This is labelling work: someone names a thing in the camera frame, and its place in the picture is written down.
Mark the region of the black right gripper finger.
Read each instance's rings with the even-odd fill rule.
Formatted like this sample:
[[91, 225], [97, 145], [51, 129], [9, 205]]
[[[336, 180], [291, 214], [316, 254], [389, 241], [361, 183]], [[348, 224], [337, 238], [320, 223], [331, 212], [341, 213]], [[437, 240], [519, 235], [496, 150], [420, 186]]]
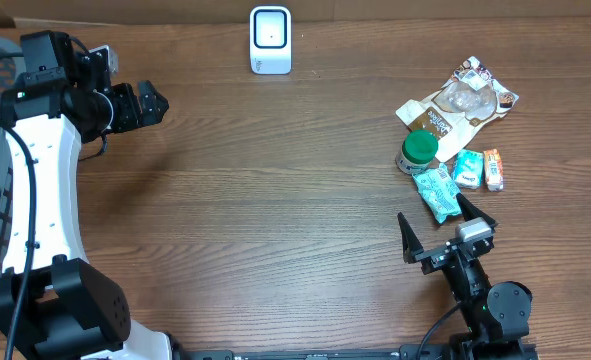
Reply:
[[465, 221], [481, 218], [489, 225], [490, 228], [495, 228], [498, 225], [495, 219], [473, 205], [462, 193], [458, 193], [456, 195], [456, 200]]
[[401, 232], [404, 262], [415, 263], [417, 257], [424, 252], [424, 248], [402, 212], [397, 214], [397, 219]]

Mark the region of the teal snack packet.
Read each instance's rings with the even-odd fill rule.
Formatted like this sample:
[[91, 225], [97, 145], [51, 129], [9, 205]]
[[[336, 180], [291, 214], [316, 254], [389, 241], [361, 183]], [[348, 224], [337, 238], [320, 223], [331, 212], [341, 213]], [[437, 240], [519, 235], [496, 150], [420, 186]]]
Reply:
[[444, 223], [448, 217], [462, 214], [457, 201], [460, 190], [451, 178], [446, 164], [440, 163], [437, 168], [415, 174], [413, 180], [422, 200], [439, 224]]

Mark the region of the teal tissue pack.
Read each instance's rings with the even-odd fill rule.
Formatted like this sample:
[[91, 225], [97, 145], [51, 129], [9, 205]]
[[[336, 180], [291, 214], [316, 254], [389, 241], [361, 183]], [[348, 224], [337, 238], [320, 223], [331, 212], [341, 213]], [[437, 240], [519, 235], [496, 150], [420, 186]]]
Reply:
[[453, 163], [451, 177], [460, 188], [478, 189], [482, 183], [483, 154], [462, 149]]

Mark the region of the orange snack packet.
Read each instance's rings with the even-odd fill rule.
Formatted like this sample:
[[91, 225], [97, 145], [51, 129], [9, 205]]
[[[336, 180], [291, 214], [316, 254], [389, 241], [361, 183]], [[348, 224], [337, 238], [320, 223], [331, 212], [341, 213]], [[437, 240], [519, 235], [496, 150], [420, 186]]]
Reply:
[[485, 150], [484, 176], [489, 191], [499, 192], [504, 189], [503, 163], [497, 149]]

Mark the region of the green lid white jar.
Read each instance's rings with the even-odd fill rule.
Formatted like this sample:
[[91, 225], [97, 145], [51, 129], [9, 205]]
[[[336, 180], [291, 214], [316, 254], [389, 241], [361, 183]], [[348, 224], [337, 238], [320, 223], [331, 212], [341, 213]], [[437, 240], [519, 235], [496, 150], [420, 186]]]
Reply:
[[438, 140], [426, 130], [408, 134], [396, 156], [396, 165], [404, 173], [415, 175], [424, 172], [435, 158]]

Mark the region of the beige brown snack pouch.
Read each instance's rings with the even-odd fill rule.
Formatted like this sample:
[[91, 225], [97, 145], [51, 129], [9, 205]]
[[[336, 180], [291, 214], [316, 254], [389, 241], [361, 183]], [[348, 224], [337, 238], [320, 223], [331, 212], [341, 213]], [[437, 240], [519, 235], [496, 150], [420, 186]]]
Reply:
[[411, 131], [426, 130], [438, 141], [436, 158], [446, 162], [467, 146], [488, 123], [501, 119], [519, 95], [504, 87], [478, 58], [457, 67], [440, 90], [409, 100], [396, 116]]

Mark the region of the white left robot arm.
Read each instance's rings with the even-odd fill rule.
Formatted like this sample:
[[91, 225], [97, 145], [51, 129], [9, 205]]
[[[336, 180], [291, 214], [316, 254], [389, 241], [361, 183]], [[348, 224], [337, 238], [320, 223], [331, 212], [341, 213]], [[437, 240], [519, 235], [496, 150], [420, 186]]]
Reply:
[[12, 156], [11, 234], [0, 276], [5, 353], [27, 359], [180, 359], [172, 336], [132, 319], [122, 288], [81, 241], [81, 148], [156, 125], [169, 104], [148, 81], [113, 84], [117, 57], [64, 32], [20, 39], [24, 72], [0, 98]]

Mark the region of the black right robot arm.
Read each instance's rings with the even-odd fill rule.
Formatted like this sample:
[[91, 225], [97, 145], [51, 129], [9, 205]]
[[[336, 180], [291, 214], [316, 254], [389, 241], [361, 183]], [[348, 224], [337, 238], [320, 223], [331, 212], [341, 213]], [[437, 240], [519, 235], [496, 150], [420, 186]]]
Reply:
[[[495, 219], [474, 206], [462, 194], [456, 196], [464, 222], [455, 237], [444, 245], [426, 250], [403, 214], [397, 219], [403, 245], [403, 259], [419, 263], [425, 275], [440, 271], [456, 301], [427, 331], [418, 345], [402, 345], [402, 359], [527, 360], [538, 357], [534, 345], [525, 345], [529, 334], [532, 292], [519, 282], [493, 285], [479, 258], [493, 248]], [[454, 313], [462, 314], [465, 333], [452, 335], [446, 344], [429, 340]]]

